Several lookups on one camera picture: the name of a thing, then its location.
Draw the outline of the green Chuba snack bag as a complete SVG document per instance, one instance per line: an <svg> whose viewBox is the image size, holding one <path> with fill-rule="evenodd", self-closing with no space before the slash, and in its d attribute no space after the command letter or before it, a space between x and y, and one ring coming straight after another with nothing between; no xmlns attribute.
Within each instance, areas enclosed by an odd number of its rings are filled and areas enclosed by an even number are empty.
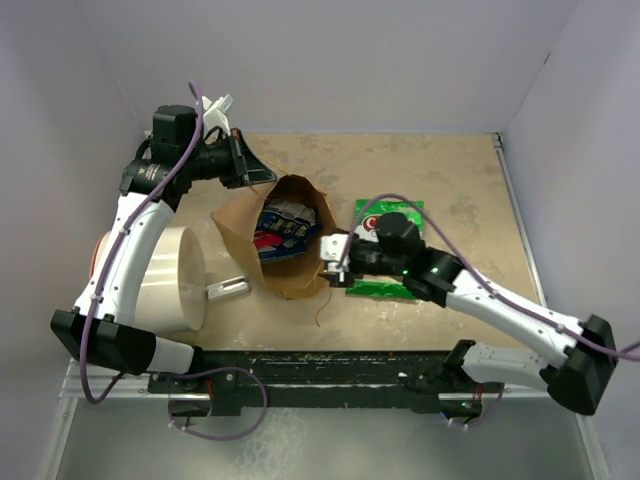
<svg viewBox="0 0 640 480"><path fill-rule="evenodd" d="M403 213L408 220L413 222L418 229L420 238L424 238L425 223L421 215L407 202L398 200L380 200L374 203L359 222L355 234L362 240L376 242L375 228L379 217L383 214L396 212ZM401 278L393 276L362 275L354 280L351 287L346 289L346 294L374 299L415 300L415 297L403 286Z"/></svg>

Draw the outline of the blue Kettle chips bag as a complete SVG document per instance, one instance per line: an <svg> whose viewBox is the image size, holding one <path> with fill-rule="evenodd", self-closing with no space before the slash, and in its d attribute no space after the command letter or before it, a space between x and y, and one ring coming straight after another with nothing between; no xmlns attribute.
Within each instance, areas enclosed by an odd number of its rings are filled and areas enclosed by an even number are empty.
<svg viewBox="0 0 640 480"><path fill-rule="evenodd" d="M256 232L279 236L286 247L307 243L322 230L316 210L282 198L268 200L258 217Z"/></svg>

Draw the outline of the brown paper bag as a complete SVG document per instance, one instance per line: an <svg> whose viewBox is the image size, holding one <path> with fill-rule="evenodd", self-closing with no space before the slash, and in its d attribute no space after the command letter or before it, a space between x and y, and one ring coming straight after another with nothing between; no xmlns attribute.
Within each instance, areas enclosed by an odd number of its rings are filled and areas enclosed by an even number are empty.
<svg viewBox="0 0 640 480"><path fill-rule="evenodd" d="M283 174L252 186L211 218L242 271L271 293L300 300L328 287L320 240L337 224L327 195L308 177Z"/></svg>

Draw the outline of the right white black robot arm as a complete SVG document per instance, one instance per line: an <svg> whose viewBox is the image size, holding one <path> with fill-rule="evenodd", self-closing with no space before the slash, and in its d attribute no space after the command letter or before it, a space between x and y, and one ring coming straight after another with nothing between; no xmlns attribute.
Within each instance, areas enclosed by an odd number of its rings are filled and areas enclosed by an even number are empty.
<svg viewBox="0 0 640 480"><path fill-rule="evenodd" d="M452 389L513 384L544 391L574 413L596 412L617 366L605 352L615 346L606 320L580 320L503 288L461 257L427 246L402 213L382 215L375 227L373 241L347 236L336 256L343 275L398 276L414 297L474 317L521 344L459 342L444 369Z"/></svg>

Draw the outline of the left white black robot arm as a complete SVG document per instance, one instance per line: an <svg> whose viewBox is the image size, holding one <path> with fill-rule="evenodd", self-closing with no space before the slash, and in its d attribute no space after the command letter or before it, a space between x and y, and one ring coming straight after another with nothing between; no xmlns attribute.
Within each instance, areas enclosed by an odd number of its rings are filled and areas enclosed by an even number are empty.
<svg viewBox="0 0 640 480"><path fill-rule="evenodd" d="M136 302L153 250L196 181L217 179L228 189L273 182L275 173L249 149L227 111L233 99L164 105L122 174L117 212L103 256L68 310L51 319L54 335L77 361L138 375L170 373L184 392L206 378L198 347L134 327Z"/></svg>

